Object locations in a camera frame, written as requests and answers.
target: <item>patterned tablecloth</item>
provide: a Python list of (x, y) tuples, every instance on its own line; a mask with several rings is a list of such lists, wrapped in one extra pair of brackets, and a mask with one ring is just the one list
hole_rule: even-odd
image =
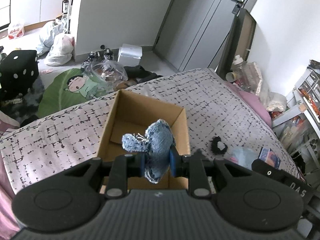
[[(228, 150), (248, 147), (257, 157), (265, 146), (280, 158), (280, 169), (298, 176), (272, 130), (211, 69), (162, 77), (130, 90), (186, 109), (191, 152), (200, 148), (213, 159), (209, 141), (215, 136)], [(13, 191), (95, 157), (113, 101), (114, 94), (93, 99), (3, 135), (0, 150)]]

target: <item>denim stuffed toy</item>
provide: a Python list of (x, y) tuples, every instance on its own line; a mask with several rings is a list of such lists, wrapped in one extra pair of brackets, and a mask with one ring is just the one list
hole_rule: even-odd
[(122, 136), (122, 148), (128, 152), (145, 152), (145, 177), (157, 184), (170, 164), (170, 147), (176, 142), (166, 121), (159, 119), (151, 124), (143, 137), (127, 133)]

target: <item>door lock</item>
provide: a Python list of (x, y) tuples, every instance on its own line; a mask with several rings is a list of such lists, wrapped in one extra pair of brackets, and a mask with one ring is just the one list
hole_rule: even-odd
[(234, 15), (237, 15), (245, 0), (235, 0), (235, 1), (237, 1), (237, 3), (236, 3), (236, 6), (233, 8), (232, 13)]

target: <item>open cardboard box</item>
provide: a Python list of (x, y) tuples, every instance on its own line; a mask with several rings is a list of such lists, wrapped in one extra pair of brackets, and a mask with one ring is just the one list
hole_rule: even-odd
[[(119, 90), (106, 121), (98, 156), (109, 162), (128, 153), (122, 148), (122, 136), (126, 133), (144, 135), (148, 126), (159, 119), (170, 125), (178, 153), (190, 154), (187, 116), (183, 107), (131, 91)], [(183, 189), (188, 188), (188, 179), (173, 178), (169, 171), (158, 184), (152, 184), (146, 178), (128, 178), (128, 189), (133, 188)]]

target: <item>black dice cube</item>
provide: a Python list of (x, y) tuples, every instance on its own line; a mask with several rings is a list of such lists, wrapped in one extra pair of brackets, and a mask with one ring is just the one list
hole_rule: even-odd
[(2, 100), (25, 95), (38, 76), (36, 50), (14, 50), (0, 64)]

